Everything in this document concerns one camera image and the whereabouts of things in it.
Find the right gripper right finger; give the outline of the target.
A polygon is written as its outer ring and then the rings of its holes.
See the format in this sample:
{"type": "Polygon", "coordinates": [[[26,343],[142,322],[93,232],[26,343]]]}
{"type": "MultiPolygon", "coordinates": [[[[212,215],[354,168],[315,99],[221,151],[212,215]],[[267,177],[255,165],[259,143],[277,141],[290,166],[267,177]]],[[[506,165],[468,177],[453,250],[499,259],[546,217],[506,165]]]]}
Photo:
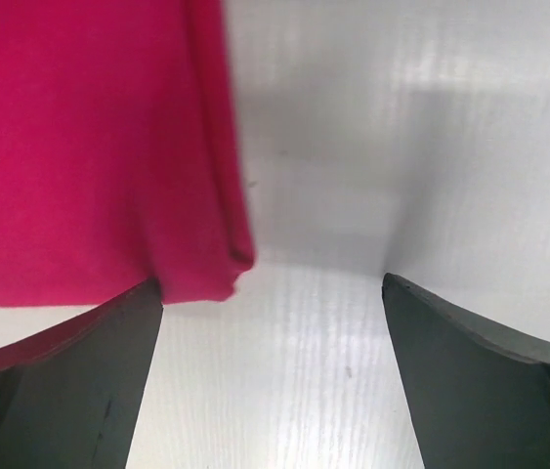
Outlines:
{"type": "Polygon", "coordinates": [[[382,299],[427,468],[550,468],[550,342],[386,274],[382,299]]]}

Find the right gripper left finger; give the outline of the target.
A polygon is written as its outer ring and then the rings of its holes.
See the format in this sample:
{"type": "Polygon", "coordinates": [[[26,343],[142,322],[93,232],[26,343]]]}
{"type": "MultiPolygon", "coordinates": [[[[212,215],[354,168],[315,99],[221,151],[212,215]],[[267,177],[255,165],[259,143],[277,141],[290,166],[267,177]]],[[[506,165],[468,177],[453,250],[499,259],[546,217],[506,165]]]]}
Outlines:
{"type": "Polygon", "coordinates": [[[162,320],[145,281],[0,348],[0,468],[123,468],[162,320]]]}

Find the magenta t shirt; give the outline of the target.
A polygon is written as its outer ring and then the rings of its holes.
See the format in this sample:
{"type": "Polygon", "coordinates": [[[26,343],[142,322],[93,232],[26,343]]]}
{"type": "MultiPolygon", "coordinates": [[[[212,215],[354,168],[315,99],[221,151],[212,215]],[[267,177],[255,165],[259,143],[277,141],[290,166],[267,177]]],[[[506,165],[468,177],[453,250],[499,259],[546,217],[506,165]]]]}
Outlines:
{"type": "Polygon", "coordinates": [[[227,52],[219,1],[0,1],[0,307],[233,294],[254,247],[227,52]]]}

